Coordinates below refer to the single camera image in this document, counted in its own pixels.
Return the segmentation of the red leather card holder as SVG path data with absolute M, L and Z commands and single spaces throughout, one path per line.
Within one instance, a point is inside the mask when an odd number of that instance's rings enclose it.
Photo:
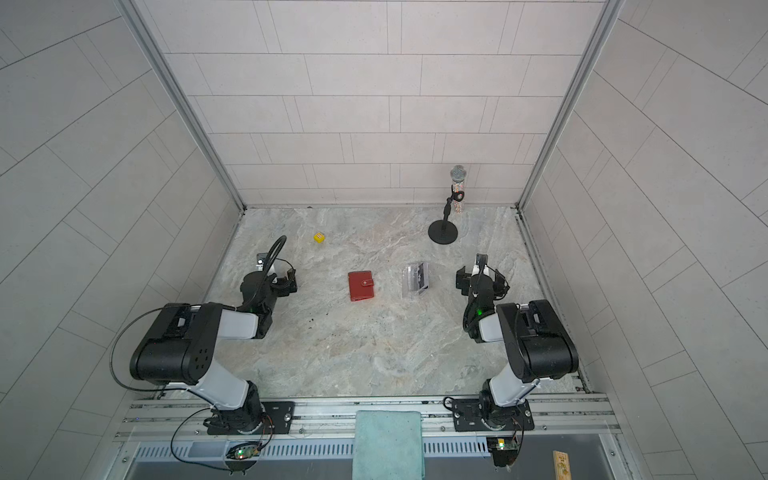
M 375 296 L 374 279 L 370 270 L 349 272 L 348 286 L 352 302 L 372 299 Z

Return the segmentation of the clear case with credit cards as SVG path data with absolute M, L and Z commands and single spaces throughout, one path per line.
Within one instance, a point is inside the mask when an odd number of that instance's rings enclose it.
M 429 265 L 427 262 L 408 263 L 402 273 L 402 294 L 413 297 L 423 294 L 429 288 Z

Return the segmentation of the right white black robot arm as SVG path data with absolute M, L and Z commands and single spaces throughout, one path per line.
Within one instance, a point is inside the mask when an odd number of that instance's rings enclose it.
M 471 271 L 456 272 L 456 288 L 468 299 L 465 333 L 477 343 L 504 344 L 507 362 L 486 380 L 476 400 L 455 400 L 458 431 L 530 431 L 527 396 L 543 380 L 558 380 L 579 366 L 575 344 L 546 299 L 505 303 L 506 277 L 478 254 Z

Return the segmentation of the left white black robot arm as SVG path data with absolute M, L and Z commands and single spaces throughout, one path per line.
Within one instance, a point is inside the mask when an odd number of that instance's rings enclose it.
M 273 323 L 276 301 L 297 291 L 296 270 L 247 274 L 240 307 L 209 302 L 171 303 L 160 311 L 134 351 L 133 379 L 186 390 L 210 404 L 209 435 L 249 435 L 258 430 L 287 434 L 295 404 L 260 399 L 254 382 L 232 374 L 215 358 L 219 340 L 260 340 Z

